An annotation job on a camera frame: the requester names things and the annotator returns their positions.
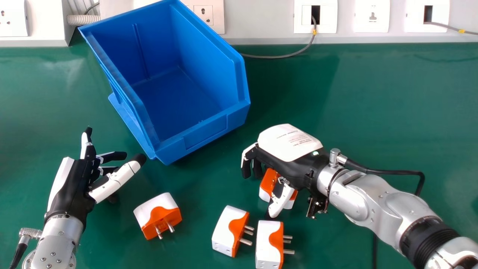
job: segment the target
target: bin bottom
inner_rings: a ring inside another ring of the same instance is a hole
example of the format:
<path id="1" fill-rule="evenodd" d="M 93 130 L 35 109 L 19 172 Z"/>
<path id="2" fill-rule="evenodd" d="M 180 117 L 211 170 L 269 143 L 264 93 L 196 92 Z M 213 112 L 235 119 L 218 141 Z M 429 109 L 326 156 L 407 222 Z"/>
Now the bin bottom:
<path id="1" fill-rule="evenodd" d="M 221 112 L 179 67 L 132 86 L 143 102 L 160 141 Z"/>

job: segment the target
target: black ribbed joint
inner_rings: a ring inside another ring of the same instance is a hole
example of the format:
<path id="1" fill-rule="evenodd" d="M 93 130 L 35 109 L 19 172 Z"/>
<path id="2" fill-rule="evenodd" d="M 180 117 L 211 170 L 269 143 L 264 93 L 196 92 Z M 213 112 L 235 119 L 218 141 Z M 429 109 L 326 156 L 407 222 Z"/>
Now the black ribbed joint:
<path id="1" fill-rule="evenodd" d="M 433 253 L 460 235 L 438 218 L 415 222 L 400 240 L 400 250 L 417 269 L 423 269 Z"/>

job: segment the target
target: cable connector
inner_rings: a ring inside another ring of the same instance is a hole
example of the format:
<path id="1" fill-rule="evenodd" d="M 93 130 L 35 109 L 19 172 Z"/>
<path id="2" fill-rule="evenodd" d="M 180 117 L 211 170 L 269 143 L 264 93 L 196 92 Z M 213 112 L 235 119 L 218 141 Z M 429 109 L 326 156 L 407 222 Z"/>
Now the cable connector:
<path id="1" fill-rule="evenodd" d="M 234 258 L 240 243 L 252 246 L 251 241 L 242 238 L 244 233 L 254 235 L 254 228 L 247 226 L 248 220 L 249 212 L 226 206 L 212 234 L 212 248 Z"/>
<path id="2" fill-rule="evenodd" d="M 257 224 L 256 269 L 281 269 L 284 254 L 295 251 L 284 249 L 292 236 L 284 235 L 284 223 L 278 221 L 259 221 Z"/>
<path id="3" fill-rule="evenodd" d="M 162 239 L 162 232 L 166 230 L 174 233 L 173 227 L 183 220 L 178 205 L 169 192 L 152 198 L 133 212 L 147 240 L 156 236 Z"/>
<path id="4" fill-rule="evenodd" d="M 261 185 L 259 186 L 259 197 L 265 201 L 270 202 L 272 197 L 272 191 L 274 190 L 275 185 L 279 182 L 280 174 L 277 173 L 272 168 L 267 168 L 264 177 L 262 178 Z M 287 203 L 284 206 L 284 209 L 292 209 L 294 206 L 295 199 L 297 198 L 298 191 L 295 190 Z"/>

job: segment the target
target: gray cable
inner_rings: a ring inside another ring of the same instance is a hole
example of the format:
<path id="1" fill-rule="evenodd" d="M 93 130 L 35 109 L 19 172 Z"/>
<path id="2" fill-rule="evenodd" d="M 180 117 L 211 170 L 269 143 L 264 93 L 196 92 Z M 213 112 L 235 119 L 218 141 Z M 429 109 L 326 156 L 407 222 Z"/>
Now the gray cable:
<path id="1" fill-rule="evenodd" d="M 87 11 L 85 11 L 85 13 L 83 13 L 83 15 L 88 15 L 88 12 L 90 12 L 90 10 L 92 10 L 93 8 L 97 7 L 99 5 L 99 2 L 98 3 L 94 3 L 93 5 L 91 5 L 91 7 L 87 8 Z"/>
<path id="2" fill-rule="evenodd" d="M 450 30 L 457 31 L 457 32 L 463 31 L 462 34 L 474 34 L 474 35 L 478 35 L 478 33 L 476 33 L 476 32 L 465 31 L 464 29 L 458 29 L 458 28 L 451 27 L 451 26 L 449 26 L 449 25 L 441 24 L 441 23 L 437 23 L 437 22 L 424 22 L 423 24 L 431 24 L 431 25 L 441 26 L 441 27 L 448 28 L 448 29 L 450 29 Z"/>
<path id="3" fill-rule="evenodd" d="M 278 56 L 261 56 L 261 55 L 245 54 L 245 53 L 241 53 L 241 55 L 244 56 L 244 57 L 256 58 L 256 59 L 284 59 L 284 58 L 289 58 L 289 57 L 292 57 L 292 56 L 296 56 L 297 54 L 300 54 L 300 53 L 304 52 L 305 50 L 307 50 L 312 45 L 312 42 L 314 42 L 314 38 L 315 38 L 315 35 L 317 33 L 317 22 L 315 21 L 315 18 L 313 16 L 312 16 L 312 21 L 314 22 L 314 33 L 312 34 L 312 38 L 310 39 L 309 44 L 307 44 L 307 46 L 303 47 L 302 49 L 300 49 L 300 50 L 298 50 L 294 53 L 285 54 L 285 55 L 278 55 Z"/>

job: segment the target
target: electrical outlet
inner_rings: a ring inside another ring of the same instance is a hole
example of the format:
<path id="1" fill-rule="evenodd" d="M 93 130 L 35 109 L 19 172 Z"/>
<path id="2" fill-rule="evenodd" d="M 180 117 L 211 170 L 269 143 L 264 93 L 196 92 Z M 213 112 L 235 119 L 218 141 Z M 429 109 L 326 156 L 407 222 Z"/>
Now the electrical outlet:
<path id="1" fill-rule="evenodd" d="M 355 0 L 356 33 L 387 33 L 389 24 L 390 0 Z"/>
<path id="2" fill-rule="evenodd" d="M 407 0 L 406 5 L 405 32 L 446 33 L 446 28 L 424 22 L 448 24 L 450 0 Z"/>
<path id="3" fill-rule="evenodd" d="M 337 0 L 294 0 L 294 33 L 311 34 L 312 16 L 319 34 L 337 33 Z"/>
<path id="4" fill-rule="evenodd" d="M 214 16 L 212 6 L 194 6 L 194 14 L 196 14 L 207 25 L 214 25 Z"/>
<path id="5" fill-rule="evenodd" d="M 181 0 L 212 30 L 218 34 L 225 34 L 224 0 Z"/>
<path id="6" fill-rule="evenodd" d="M 25 0 L 0 0 L 0 36 L 28 36 Z"/>

